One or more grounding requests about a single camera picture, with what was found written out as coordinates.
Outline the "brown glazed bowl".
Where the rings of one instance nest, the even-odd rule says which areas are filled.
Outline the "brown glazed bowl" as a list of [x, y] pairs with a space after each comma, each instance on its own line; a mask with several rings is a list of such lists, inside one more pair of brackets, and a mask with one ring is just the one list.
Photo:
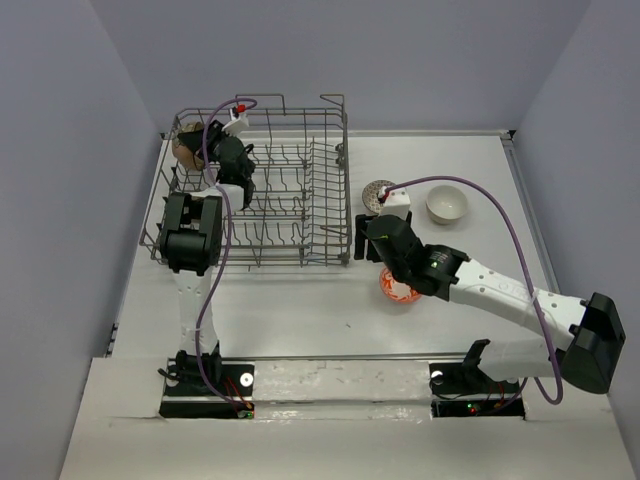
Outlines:
[[204, 160], [200, 156], [200, 150], [189, 150], [179, 142], [177, 135], [184, 130], [194, 131], [199, 129], [204, 129], [202, 122], [187, 123], [179, 127], [172, 138], [172, 154], [179, 164], [188, 171], [202, 171], [204, 168]]

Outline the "white bowl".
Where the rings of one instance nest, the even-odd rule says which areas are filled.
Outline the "white bowl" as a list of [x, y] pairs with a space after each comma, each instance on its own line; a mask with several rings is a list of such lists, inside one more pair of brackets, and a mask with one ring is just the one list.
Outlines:
[[425, 205], [429, 218], [440, 225], [455, 223], [468, 211], [465, 194], [449, 185], [433, 187], [427, 194]]

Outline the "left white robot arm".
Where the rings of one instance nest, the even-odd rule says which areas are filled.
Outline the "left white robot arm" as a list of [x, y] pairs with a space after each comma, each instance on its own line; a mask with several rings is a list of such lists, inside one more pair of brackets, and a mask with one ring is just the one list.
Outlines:
[[211, 187], [172, 193], [165, 203], [159, 250], [178, 290], [181, 338], [174, 363], [159, 373], [190, 395], [221, 396], [223, 363], [210, 305], [221, 275], [213, 269], [228, 258], [233, 215], [253, 200], [253, 146], [218, 121], [180, 132], [177, 142], [192, 157], [176, 156], [186, 167], [203, 171], [215, 165], [217, 171]]

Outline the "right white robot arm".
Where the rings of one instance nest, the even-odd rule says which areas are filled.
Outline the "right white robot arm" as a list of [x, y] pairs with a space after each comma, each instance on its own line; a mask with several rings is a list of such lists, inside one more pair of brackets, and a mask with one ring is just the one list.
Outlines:
[[475, 341], [460, 368], [468, 390], [558, 376], [588, 393], [609, 391], [626, 341], [609, 296], [595, 292], [581, 299], [529, 289], [462, 251], [422, 243], [395, 215], [357, 216], [354, 257], [383, 263], [395, 281], [422, 296], [473, 307], [535, 333], [532, 340]]

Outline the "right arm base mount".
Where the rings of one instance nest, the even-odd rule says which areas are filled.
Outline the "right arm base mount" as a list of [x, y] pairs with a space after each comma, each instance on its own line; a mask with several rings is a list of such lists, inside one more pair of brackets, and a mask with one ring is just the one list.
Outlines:
[[521, 383], [496, 382], [479, 369], [480, 354], [488, 344], [478, 340], [463, 360], [429, 365], [434, 418], [525, 418]]

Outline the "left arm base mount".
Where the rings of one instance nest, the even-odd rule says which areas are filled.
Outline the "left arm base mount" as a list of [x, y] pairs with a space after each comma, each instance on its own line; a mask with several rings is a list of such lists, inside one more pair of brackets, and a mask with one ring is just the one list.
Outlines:
[[248, 420], [255, 417], [255, 365], [184, 351], [158, 370], [164, 386], [159, 415], [167, 419]]

